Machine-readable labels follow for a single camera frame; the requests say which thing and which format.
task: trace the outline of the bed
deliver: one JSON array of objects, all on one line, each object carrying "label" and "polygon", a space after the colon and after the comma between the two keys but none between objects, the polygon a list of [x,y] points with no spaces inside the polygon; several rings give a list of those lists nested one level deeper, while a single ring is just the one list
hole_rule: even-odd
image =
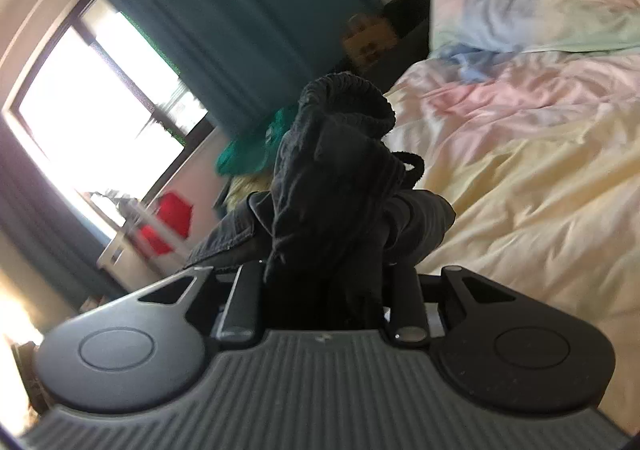
[{"label": "bed", "polygon": [[395,151],[458,217],[464,265],[599,327],[601,409],[640,430],[640,0],[433,0],[431,57],[389,90]]}]

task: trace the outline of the window frame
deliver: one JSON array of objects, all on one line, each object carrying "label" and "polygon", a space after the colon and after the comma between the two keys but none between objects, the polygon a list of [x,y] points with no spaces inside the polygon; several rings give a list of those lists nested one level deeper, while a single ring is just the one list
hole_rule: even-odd
[{"label": "window frame", "polygon": [[53,52],[53,49],[58,45],[58,42],[62,39],[62,36],[69,29],[75,29],[76,32],[84,40],[84,43],[92,48],[101,59],[109,66],[109,68],[116,74],[118,79],[127,87],[127,89],[133,94],[133,96],[142,104],[149,112],[151,112],[150,119],[156,121],[162,125],[162,127],[176,138],[182,145],[182,151],[178,154],[175,160],[167,167],[158,180],[153,184],[150,190],[142,198],[142,202],[149,204],[160,190],[164,187],[169,179],[179,170],[180,166],[189,158],[189,156],[195,151],[195,149],[207,138],[207,136],[213,131],[214,126],[204,116],[191,131],[185,135],[178,126],[166,115],[163,111],[159,110],[155,106],[153,101],[140,89],[134,82],[127,76],[127,74],[118,66],[118,64],[110,57],[110,55],[104,50],[104,48],[95,40],[91,31],[87,28],[82,21],[82,15],[95,0],[79,0],[73,7],[69,14],[65,17],[51,38],[47,41],[40,54],[37,56],[33,65],[27,72],[24,81],[20,85],[17,94],[9,106],[9,112],[15,117],[25,131],[31,136],[34,143],[38,145],[33,131],[28,125],[25,118],[20,113],[20,105],[24,100],[27,92],[31,88],[31,84],[39,74],[42,66],[49,58],[49,55]]}]

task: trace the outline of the ribbed black plastic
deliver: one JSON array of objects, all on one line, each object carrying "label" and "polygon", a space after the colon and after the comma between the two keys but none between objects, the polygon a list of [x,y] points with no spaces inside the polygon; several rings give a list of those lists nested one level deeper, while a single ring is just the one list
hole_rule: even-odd
[{"label": "ribbed black plastic", "polygon": [[43,450],[618,450],[595,410],[510,417],[462,398],[426,353],[376,331],[272,331],[228,351],[165,406],[131,416],[55,408],[23,441]]}]

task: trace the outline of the window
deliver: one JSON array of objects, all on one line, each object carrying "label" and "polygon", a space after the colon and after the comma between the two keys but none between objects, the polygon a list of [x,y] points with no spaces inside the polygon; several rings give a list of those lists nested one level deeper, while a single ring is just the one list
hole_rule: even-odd
[{"label": "window", "polygon": [[212,130],[175,67],[107,0],[82,0],[12,112],[70,184],[117,225],[108,192],[148,200]]}]

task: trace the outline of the blue curtain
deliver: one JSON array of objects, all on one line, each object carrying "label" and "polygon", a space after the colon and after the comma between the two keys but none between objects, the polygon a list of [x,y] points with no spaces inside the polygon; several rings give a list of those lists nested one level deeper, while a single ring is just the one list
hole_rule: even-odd
[{"label": "blue curtain", "polygon": [[135,20],[231,137],[297,102],[343,56],[340,36],[380,0],[110,0]]},{"label": "blue curtain", "polygon": [[2,118],[0,230],[75,309],[90,296],[124,295],[123,288],[96,266],[108,238],[73,213]]}]

